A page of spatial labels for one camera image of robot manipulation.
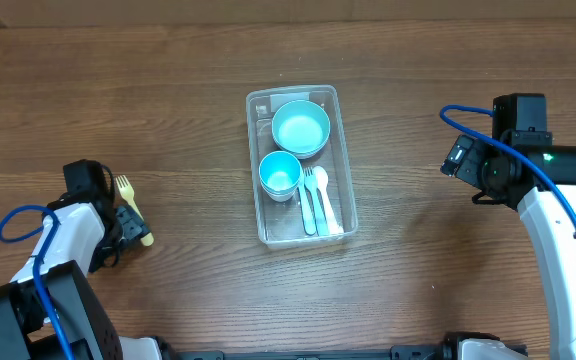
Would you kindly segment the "blue plastic cup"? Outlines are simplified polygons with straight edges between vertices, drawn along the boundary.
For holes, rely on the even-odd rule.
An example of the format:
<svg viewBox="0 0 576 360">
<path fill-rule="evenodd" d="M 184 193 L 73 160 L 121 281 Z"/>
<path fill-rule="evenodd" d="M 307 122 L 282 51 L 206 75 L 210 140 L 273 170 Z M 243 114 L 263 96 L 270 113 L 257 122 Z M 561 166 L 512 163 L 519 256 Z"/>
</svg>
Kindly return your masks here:
<svg viewBox="0 0 576 360">
<path fill-rule="evenodd" d="M 297 187 L 301 169 L 301 163 L 294 155 L 286 151 L 274 151 L 260 162 L 259 178 L 268 192 L 286 194 Z"/>
</svg>

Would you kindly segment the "pink plastic cup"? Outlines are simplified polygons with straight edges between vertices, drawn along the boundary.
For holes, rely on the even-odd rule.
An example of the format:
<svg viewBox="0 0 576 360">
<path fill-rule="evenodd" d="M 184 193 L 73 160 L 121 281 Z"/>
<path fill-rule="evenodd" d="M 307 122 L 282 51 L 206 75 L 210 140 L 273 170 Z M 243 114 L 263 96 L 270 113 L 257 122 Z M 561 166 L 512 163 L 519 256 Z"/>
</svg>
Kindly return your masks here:
<svg viewBox="0 0 576 360">
<path fill-rule="evenodd" d="M 290 200 L 294 194 L 267 194 L 273 201 L 275 202 L 286 202 L 288 200 Z"/>
</svg>

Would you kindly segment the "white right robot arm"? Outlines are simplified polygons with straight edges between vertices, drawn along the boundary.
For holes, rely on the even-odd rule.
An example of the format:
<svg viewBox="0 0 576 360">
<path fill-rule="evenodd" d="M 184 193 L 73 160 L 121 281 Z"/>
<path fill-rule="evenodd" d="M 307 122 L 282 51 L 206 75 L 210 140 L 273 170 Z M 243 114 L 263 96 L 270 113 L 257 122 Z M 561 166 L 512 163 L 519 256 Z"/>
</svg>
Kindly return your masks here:
<svg viewBox="0 0 576 360">
<path fill-rule="evenodd" d="M 518 144 L 555 184 L 550 189 L 516 157 L 461 135 L 442 173 L 478 189 L 477 204 L 516 211 L 533 245 L 550 323 L 550 355 L 576 359 L 576 146 Z"/>
</svg>

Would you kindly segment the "teal plastic bowl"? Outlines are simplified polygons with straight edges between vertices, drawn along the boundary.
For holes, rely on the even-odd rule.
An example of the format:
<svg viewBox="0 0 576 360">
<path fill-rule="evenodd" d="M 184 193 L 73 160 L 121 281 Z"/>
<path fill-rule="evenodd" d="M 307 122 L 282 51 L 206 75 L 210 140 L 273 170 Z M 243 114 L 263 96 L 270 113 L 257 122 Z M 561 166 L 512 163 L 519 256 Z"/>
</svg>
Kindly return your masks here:
<svg viewBox="0 0 576 360">
<path fill-rule="evenodd" d="M 309 100 L 294 100 L 282 105 L 274 114 L 272 137 L 288 135 L 323 135 L 329 138 L 331 121 L 326 111 Z"/>
</svg>

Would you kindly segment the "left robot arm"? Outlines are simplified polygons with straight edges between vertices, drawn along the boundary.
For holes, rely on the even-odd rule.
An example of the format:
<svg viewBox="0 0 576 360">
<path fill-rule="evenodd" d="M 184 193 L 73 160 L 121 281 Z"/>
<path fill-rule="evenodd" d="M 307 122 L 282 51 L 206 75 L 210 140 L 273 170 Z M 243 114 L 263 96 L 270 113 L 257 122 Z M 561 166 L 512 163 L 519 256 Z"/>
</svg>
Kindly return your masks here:
<svg viewBox="0 0 576 360">
<path fill-rule="evenodd" d="M 139 240 L 146 231 L 129 205 L 109 225 L 91 203 L 35 206 L 39 241 L 24 266 L 0 286 L 0 359 L 172 359 L 157 337 L 117 333 L 87 280 L 102 241 Z"/>
</svg>

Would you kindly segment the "blue plastic bowl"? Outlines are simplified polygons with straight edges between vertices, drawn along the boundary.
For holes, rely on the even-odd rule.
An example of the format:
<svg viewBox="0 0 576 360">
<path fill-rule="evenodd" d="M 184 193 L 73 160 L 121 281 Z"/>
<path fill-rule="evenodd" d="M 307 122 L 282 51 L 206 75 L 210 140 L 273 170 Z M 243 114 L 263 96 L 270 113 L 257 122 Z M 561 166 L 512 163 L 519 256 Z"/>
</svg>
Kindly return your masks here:
<svg viewBox="0 0 576 360">
<path fill-rule="evenodd" d="M 329 138 L 323 135 L 274 136 L 276 145 L 287 152 L 309 153 L 321 151 Z"/>
</svg>

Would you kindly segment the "yellow plastic fork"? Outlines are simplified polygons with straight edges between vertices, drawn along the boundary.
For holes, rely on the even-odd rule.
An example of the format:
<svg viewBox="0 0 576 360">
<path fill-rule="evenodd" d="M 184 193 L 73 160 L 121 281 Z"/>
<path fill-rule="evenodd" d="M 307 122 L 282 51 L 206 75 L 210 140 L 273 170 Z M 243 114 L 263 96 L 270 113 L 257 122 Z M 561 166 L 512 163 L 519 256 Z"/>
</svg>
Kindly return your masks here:
<svg viewBox="0 0 576 360">
<path fill-rule="evenodd" d="M 142 221 L 144 221 L 144 218 L 134 200 L 134 196 L 135 196 L 135 192 L 134 192 L 134 188 L 132 187 L 132 185 L 130 184 L 128 178 L 125 175 L 119 175 L 115 178 L 115 182 L 117 185 L 117 188 L 119 190 L 119 193 L 121 195 L 121 197 L 123 198 L 123 200 L 132 207 L 132 209 L 137 213 L 137 215 L 140 217 L 140 219 Z M 142 239 L 141 239 L 141 243 L 145 246 L 145 247 L 149 247 L 154 243 L 154 236 L 151 233 L 146 234 Z"/>
</svg>

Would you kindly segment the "pink plastic spoon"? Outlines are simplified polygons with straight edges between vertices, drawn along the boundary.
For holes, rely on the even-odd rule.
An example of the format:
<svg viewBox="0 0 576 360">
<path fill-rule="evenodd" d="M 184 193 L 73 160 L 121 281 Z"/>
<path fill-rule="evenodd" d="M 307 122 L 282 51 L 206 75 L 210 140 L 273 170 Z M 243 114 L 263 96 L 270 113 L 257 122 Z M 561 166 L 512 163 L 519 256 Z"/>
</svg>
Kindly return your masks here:
<svg viewBox="0 0 576 360">
<path fill-rule="evenodd" d="M 324 208 L 324 214 L 326 217 L 326 222 L 328 226 L 329 233 L 332 235 L 338 235 L 343 232 L 343 228 L 338 224 L 330 198 L 327 192 L 327 186 L 329 182 L 329 177 L 325 169 L 321 166 L 315 166 L 313 168 L 313 173 L 317 181 L 318 190 L 321 194 L 321 199 Z"/>
</svg>

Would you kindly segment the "light blue plastic fork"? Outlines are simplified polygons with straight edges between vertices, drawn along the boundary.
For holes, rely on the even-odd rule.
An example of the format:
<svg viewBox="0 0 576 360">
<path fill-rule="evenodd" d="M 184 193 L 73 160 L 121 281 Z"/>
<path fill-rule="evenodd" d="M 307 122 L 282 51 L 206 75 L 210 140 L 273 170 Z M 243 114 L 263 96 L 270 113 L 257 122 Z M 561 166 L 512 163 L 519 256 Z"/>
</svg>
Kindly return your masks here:
<svg viewBox="0 0 576 360">
<path fill-rule="evenodd" d="M 311 194 L 317 233 L 320 236 L 328 236 L 330 232 L 322 205 L 319 201 L 317 180 L 312 167 L 307 167 L 305 170 L 304 184 Z"/>
<path fill-rule="evenodd" d="M 311 210 L 310 205 L 309 205 L 304 180 L 305 180 L 304 171 L 301 171 L 299 183 L 298 183 L 298 192 L 299 192 L 299 197 L 300 197 L 302 220 L 303 220 L 303 224 L 304 224 L 305 233 L 307 235 L 315 235 L 317 232 L 316 224 L 315 224 L 315 220 L 314 220 L 314 217 L 312 214 L 312 210 Z"/>
</svg>

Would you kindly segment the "green plastic cup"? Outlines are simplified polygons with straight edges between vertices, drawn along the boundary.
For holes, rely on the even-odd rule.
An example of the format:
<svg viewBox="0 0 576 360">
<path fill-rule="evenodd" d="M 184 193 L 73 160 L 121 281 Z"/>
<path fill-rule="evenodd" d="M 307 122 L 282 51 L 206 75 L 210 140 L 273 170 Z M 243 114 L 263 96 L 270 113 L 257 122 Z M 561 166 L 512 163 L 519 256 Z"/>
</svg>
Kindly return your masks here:
<svg viewBox="0 0 576 360">
<path fill-rule="evenodd" d="M 294 196 L 295 192 L 297 191 L 296 186 L 284 190 L 274 190 L 272 188 L 266 187 L 265 185 L 262 185 L 262 189 L 271 199 L 277 202 L 284 202 L 289 200 L 291 197 Z"/>
</svg>

